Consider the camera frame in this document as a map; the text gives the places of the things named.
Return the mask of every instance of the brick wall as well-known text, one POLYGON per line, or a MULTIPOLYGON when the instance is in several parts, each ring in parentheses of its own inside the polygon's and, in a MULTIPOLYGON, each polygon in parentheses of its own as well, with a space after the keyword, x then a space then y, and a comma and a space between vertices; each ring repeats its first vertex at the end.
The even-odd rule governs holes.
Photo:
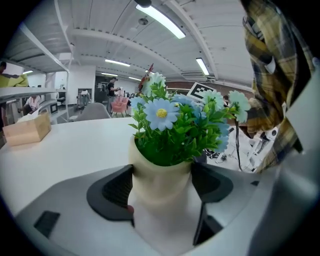
MULTIPOLYGON (((190 89, 194 82, 166 82, 165 83, 168 88, 182 88, 182 89, 190 89)), ((226 85, 219 85, 219 84, 213 84, 213 83, 207 83, 207 82, 201 82, 200 84, 209 86, 213 89, 215 89, 217 92, 220 92, 223 96, 227 95, 230 91, 239 91, 241 93, 244 93, 244 95, 250 99, 254 96, 254 94, 247 90, 237 89, 233 87, 229 87, 226 85)))

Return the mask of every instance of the yellow plaid shirt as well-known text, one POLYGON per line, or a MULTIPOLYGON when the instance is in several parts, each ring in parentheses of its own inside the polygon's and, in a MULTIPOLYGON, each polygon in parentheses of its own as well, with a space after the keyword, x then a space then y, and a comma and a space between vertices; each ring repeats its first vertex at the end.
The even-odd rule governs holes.
POLYGON ((272 149, 257 169, 261 172, 279 164, 297 142, 293 127, 284 118, 282 104, 286 102, 289 108, 295 100, 295 90, 300 92, 298 87, 305 86, 299 83, 302 58, 308 76, 313 73, 314 66, 313 56, 299 31, 273 3, 252 0, 246 14, 243 19, 245 44, 254 73, 254 98, 249 100, 247 132, 253 136, 279 125, 272 149), (267 68, 271 62, 275 68, 267 68))

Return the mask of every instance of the wooden box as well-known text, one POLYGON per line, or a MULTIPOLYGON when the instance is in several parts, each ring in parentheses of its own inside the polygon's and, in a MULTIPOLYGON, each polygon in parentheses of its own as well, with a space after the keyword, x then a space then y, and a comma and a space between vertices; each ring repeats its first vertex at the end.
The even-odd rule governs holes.
POLYGON ((3 127, 5 139, 10 146, 40 142, 50 131, 51 124, 48 113, 40 114, 32 120, 3 127))

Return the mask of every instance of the flower bouquet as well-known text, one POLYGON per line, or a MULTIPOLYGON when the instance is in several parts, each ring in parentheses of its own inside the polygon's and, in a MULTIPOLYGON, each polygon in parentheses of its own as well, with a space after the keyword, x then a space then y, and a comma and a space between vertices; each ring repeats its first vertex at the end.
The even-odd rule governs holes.
POLYGON ((250 105, 245 95, 231 91, 230 105, 224 107, 223 96, 213 89, 197 103, 183 94, 170 95, 165 81, 161 74, 151 74, 142 94, 131 100, 137 124, 130 126, 137 129, 140 153, 151 163, 168 167, 191 162, 206 148, 223 152, 228 145, 227 119, 247 120, 250 105))

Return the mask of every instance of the tabletop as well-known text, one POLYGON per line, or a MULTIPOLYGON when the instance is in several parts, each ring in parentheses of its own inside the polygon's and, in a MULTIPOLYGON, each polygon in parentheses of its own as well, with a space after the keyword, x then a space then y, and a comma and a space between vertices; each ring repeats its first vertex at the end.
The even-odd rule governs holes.
POLYGON ((0 192, 16 216, 52 185, 128 164, 133 118, 51 126, 41 142, 0 149, 0 192))

